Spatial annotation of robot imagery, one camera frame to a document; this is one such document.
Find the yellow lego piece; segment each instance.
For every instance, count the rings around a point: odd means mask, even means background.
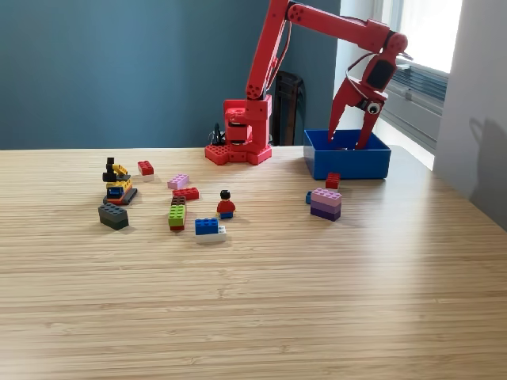
[[[119,180],[117,182],[106,182],[105,188],[124,188],[124,192],[127,192],[132,187],[132,180],[129,178],[128,180]]]
[[[127,170],[122,165],[119,164],[112,164],[112,169],[121,176],[128,174]]]

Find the pink lego brick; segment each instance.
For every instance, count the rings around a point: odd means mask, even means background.
[[[311,192],[311,200],[336,207],[341,204],[341,194],[331,192],[325,188],[316,188],[313,192]]]
[[[186,174],[178,174],[172,180],[167,181],[167,188],[172,188],[173,190],[179,190],[183,188],[190,180],[190,177]]]

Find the lego minifigure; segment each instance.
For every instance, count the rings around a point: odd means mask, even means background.
[[[222,190],[220,192],[220,198],[222,200],[216,207],[217,216],[219,215],[221,219],[232,218],[234,216],[234,212],[236,211],[236,206],[231,202],[231,193],[229,190]]]

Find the window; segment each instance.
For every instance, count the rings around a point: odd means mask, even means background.
[[[375,0],[374,18],[407,35],[381,117],[434,153],[462,0]]]

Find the black chair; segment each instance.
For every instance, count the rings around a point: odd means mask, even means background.
[[[295,74],[279,71],[276,74],[275,105],[271,126],[273,146],[294,145],[297,112],[304,126],[306,93],[303,79]]]

